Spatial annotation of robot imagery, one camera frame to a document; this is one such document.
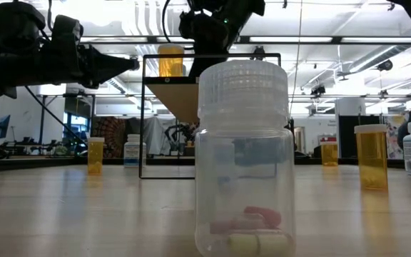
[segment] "poster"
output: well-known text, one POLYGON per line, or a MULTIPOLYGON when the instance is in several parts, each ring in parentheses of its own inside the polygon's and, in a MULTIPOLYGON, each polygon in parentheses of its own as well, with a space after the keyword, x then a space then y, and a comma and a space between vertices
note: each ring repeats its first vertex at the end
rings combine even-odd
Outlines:
POLYGON ((386 116, 386 148, 389 160, 403 160, 404 152, 397 145, 397 131, 399 127, 405 122, 405 117, 400 116, 386 116))

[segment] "shelf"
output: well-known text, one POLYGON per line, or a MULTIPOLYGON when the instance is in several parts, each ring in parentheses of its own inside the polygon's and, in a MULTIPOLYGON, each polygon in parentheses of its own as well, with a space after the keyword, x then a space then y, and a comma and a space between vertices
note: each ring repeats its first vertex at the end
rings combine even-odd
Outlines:
POLYGON ((198 122, 198 78, 146 77, 144 84, 180 122, 198 122))

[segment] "ceiling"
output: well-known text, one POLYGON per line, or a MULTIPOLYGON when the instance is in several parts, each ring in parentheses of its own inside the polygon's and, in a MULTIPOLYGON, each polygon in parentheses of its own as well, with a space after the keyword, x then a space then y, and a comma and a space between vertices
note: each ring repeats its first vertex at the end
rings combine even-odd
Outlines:
MULTIPOLYGON (((47 0, 27 2, 46 14, 47 0)), ((266 0, 265 15, 253 14, 241 36, 411 36, 411 20, 405 10, 396 6, 388 11, 390 4, 386 0, 304 0, 302 18, 300 2, 288 0, 288 7, 284 9, 283 0, 266 0)), ((96 44, 95 47, 105 54, 128 58, 157 53, 159 44, 125 43, 138 40, 137 36, 162 35, 161 9, 164 3, 165 0, 54 0, 52 10, 54 16, 65 14, 81 20, 88 41, 93 42, 92 37, 100 36, 113 36, 112 40, 122 41, 122 44, 96 44)), ((172 37, 179 36, 178 17, 187 10, 186 0, 171 1, 166 25, 172 37)), ((390 94, 411 93, 411 48, 390 58, 394 64, 391 71, 368 69, 341 81, 339 71, 345 71, 347 66, 373 51, 391 46, 261 45, 266 53, 282 56, 282 67, 289 75, 290 93, 310 94, 310 89, 318 84, 325 84, 327 94, 377 94, 381 89, 388 89, 390 94)), ((236 44, 230 52, 251 53, 254 48, 251 43, 236 44)), ((184 60, 184 64, 189 69, 192 60, 184 60)), ((156 69, 156 66, 157 61, 153 60, 151 68, 156 69)), ((155 76, 156 70, 149 75, 155 76)), ((139 82, 141 77, 139 70, 121 74, 119 79, 139 82)), ((128 88, 139 93, 140 86, 137 85, 134 83, 128 88)))

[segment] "desk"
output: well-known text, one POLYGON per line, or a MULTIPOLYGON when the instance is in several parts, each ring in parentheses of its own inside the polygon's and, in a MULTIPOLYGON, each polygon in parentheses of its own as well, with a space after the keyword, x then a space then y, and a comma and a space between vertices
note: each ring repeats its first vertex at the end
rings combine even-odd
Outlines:
MULTIPOLYGON (((0 172, 0 257, 200 256, 194 181, 141 181, 120 166, 85 174, 85 166, 0 172)), ((411 257, 403 171, 390 170, 389 196, 361 193, 355 166, 297 166, 295 181, 297 256, 411 257)))

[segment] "wooden table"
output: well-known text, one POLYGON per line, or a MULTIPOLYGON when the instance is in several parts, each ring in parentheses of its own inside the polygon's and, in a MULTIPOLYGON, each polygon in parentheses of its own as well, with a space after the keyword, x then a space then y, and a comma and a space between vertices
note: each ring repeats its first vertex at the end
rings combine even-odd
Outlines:
MULTIPOLYGON (((200 256, 194 181, 85 170, 0 172, 0 257, 200 256)), ((297 166, 297 256, 411 257, 411 177, 391 170, 389 184, 361 192, 357 167, 297 166)))

